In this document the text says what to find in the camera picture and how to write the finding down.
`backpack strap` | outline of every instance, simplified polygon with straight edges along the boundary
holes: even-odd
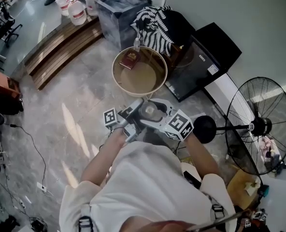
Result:
[[[93,222],[90,217],[89,204],[83,204],[81,207],[81,218],[79,219],[79,232],[94,232]]]
[[[223,218],[224,216],[228,215],[226,213],[224,207],[220,203],[218,203],[216,199],[214,199],[213,197],[211,197],[210,195],[208,195],[204,192],[203,192],[203,194],[209,198],[209,200],[211,201],[211,204],[212,204],[211,221]],[[225,223],[216,226],[216,228],[220,231],[226,232],[226,224]]]

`red book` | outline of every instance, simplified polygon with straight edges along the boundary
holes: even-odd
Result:
[[[140,58],[141,58],[140,54],[137,51],[129,49],[125,53],[119,64],[131,70],[135,66],[135,64],[140,60]]]

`white wall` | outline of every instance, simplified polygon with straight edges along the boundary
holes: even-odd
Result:
[[[268,214],[269,230],[286,232],[286,181],[265,176],[263,182],[270,186],[269,195],[260,204]]]
[[[166,5],[196,29],[215,22],[236,43],[242,55],[229,75],[238,87],[256,76],[286,87],[286,0],[166,0]]]

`white t-shirt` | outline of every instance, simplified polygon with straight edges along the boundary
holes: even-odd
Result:
[[[77,232],[81,207],[89,203],[91,218],[99,232],[119,232],[133,216],[152,222],[180,220],[202,224],[211,220],[210,195],[227,214],[234,214],[224,181],[206,175],[200,189],[186,181],[179,159],[165,146],[133,142],[125,146],[113,162],[107,184],[84,181],[77,188],[67,186],[62,199],[59,224],[61,232]],[[236,221],[230,221],[235,231]]]

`wooden step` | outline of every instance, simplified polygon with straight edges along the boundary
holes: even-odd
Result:
[[[41,90],[52,80],[72,59],[92,45],[103,36],[100,23],[79,33],[64,44],[53,56],[51,56],[42,67],[32,76],[35,86]]]
[[[98,21],[99,18],[97,16],[88,16],[83,25],[75,26],[72,23],[66,25],[43,46],[41,46],[41,48],[30,58],[29,62],[26,64],[27,73],[31,76],[34,75],[64,44]]]

